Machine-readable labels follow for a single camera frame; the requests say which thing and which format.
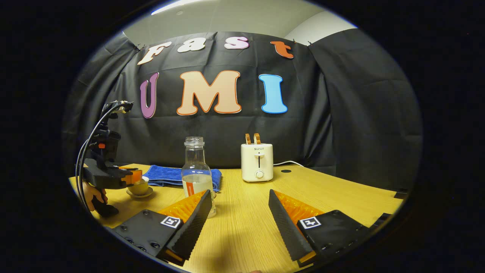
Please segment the glass bottle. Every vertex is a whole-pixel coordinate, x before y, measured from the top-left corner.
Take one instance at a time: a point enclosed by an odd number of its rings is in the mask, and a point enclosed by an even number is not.
[[[189,197],[207,189],[210,190],[212,208],[207,218],[215,215],[214,189],[212,173],[206,164],[204,156],[204,138],[188,136],[185,138],[185,165],[182,167],[182,184],[185,197]]]

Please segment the hand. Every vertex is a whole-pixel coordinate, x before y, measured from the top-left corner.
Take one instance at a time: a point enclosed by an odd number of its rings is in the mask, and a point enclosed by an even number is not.
[[[88,208],[89,208],[90,211],[94,211],[94,205],[93,205],[93,202],[92,202],[93,195],[96,196],[98,201],[100,201],[101,203],[104,203],[102,198],[101,198],[101,193],[95,187],[91,186],[90,184],[88,184],[87,182],[84,181],[82,183],[82,189],[84,190],[84,196],[86,198],[86,203],[88,203]],[[103,191],[103,194],[104,194],[104,201],[106,201],[106,203],[108,203],[108,197],[106,197],[106,190],[102,189],[102,191]]]

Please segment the letter m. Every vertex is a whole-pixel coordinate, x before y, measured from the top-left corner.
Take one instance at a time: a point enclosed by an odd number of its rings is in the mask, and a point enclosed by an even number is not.
[[[185,72],[180,75],[184,80],[182,105],[177,109],[181,116],[193,115],[198,108],[194,106],[194,97],[199,102],[202,111],[207,113],[216,96],[218,103],[214,111],[221,114],[233,114],[241,111],[236,94],[236,81],[240,74],[237,71],[221,71],[214,82],[209,85],[199,71]]]

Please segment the toaster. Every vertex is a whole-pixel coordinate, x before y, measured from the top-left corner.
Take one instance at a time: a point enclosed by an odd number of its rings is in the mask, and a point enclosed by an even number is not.
[[[261,143],[255,134],[251,143],[246,134],[246,143],[241,145],[241,172],[246,182],[270,181],[273,178],[273,145]]]

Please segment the yellow cup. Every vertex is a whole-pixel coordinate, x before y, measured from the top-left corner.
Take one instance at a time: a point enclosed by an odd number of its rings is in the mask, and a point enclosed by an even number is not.
[[[128,190],[134,195],[144,195],[148,191],[148,178],[142,177],[142,179],[128,187]]]

